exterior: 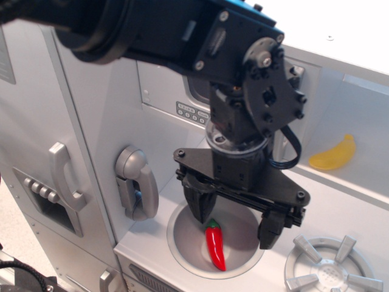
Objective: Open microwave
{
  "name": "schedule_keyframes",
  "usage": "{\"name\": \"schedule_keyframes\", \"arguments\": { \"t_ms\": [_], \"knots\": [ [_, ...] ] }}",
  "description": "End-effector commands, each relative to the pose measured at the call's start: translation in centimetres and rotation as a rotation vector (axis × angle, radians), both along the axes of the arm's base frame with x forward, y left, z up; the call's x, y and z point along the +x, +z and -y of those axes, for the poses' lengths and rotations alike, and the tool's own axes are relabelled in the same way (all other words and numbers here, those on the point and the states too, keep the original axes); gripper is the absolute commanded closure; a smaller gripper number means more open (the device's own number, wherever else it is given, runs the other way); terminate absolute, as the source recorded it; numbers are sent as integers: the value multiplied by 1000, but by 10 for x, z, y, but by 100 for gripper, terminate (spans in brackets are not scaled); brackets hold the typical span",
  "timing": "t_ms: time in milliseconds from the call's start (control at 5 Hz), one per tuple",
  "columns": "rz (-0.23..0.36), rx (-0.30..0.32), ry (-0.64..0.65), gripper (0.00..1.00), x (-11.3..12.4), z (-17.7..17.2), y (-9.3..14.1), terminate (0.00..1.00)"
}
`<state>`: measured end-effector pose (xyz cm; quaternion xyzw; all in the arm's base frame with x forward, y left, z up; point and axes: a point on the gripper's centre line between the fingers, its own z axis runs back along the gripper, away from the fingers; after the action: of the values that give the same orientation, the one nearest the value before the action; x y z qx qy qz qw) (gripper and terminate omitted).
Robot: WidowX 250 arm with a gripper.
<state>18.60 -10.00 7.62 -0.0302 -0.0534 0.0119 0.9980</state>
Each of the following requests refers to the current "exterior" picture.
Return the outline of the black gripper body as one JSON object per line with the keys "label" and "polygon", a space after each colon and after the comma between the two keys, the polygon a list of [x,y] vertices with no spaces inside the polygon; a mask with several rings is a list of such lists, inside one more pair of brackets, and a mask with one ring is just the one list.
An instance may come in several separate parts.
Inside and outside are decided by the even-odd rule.
{"label": "black gripper body", "polygon": [[217,197],[262,214],[270,210],[281,212],[286,215],[285,227],[300,226],[310,196],[282,171],[297,165],[301,144],[294,133],[283,134],[296,153],[290,161],[273,159],[272,139],[233,144],[217,134],[208,140],[209,148],[179,148],[174,152],[179,165],[177,178],[182,183],[185,177],[196,177],[202,183],[212,184]]}

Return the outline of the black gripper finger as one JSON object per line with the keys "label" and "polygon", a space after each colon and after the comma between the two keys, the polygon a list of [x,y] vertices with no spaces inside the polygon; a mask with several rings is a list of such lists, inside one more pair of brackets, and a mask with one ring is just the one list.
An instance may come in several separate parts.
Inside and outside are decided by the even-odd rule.
{"label": "black gripper finger", "polygon": [[279,239],[285,224],[286,215],[275,210],[266,211],[262,215],[258,227],[260,249],[272,249]]}
{"label": "black gripper finger", "polygon": [[216,203],[216,190],[212,184],[203,183],[196,177],[185,177],[182,181],[187,204],[200,223],[205,223]]}

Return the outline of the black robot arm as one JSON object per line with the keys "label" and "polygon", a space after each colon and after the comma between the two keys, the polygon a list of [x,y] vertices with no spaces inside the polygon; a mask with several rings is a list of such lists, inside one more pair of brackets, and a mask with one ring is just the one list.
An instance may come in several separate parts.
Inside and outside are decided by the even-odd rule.
{"label": "black robot arm", "polygon": [[284,228],[299,226],[309,195],[283,175],[298,158],[278,162],[281,131],[303,118],[306,98],[288,75],[282,41],[258,5],[244,1],[2,1],[1,23],[23,19],[54,27],[81,61],[108,64],[125,57],[204,80],[210,88],[207,149],[174,152],[190,210],[207,221],[217,196],[262,213],[261,249]]}

